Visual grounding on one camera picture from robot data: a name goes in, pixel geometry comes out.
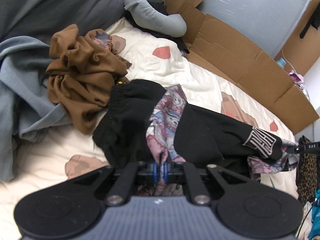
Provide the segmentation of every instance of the bed sheet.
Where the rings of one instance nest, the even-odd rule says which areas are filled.
[[[219,76],[188,62],[176,44],[133,28],[124,18],[106,32],[123,58],[132,62],[127,78],[147,79],[163,86],[180,84],[188,102],[226,114],[294,141],[292,132],[270,111]],[[23,142],[17,154],[17,177],[0,184],[0,239],[16,240],[15,204],[25,195],[107,165],[92,135],[72,125],[52,127],[44,141]],[[261,176],[261,182],[298,197],[295,171]]]

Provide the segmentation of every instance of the leopard print fabric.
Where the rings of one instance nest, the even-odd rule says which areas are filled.
[[[302,136],[299,144],[310,143],[311,141]],[[316,154],[300,154],[300,162],[297,172],[297,186],[299,200],[304,206],[307,201],[313,203],[317,186],[317,157]]]

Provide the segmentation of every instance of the white graphic print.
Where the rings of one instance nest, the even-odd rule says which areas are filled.
[[[248,139],[243,145],[260,151],[265,158],[268,158],[272,154],[275,142],[276,138],[273,138],[266,131],[253,126]]]

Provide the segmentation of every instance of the brown cloth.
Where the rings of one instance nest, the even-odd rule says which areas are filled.
[[[72,24],[52,36],[49,56],[55,60],[46,70],[51,75],[47,92],[49,100],[60,103],[73,125],[87,134],[131,63],[115,55],[111,37],[102,29],[77,35],[78,27]]]

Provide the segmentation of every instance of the gray cushion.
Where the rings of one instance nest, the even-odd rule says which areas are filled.
[[[147,0],[124,0],[124,9],[130,11],[137,25],[171,37],[181,37],[187,25],[180,14],[164,15],[156,11]]]
[[[50,44],[70,24],[79,35],[107,29],[124,14],[123,0],[0,0],[0,42],[28,35]]]

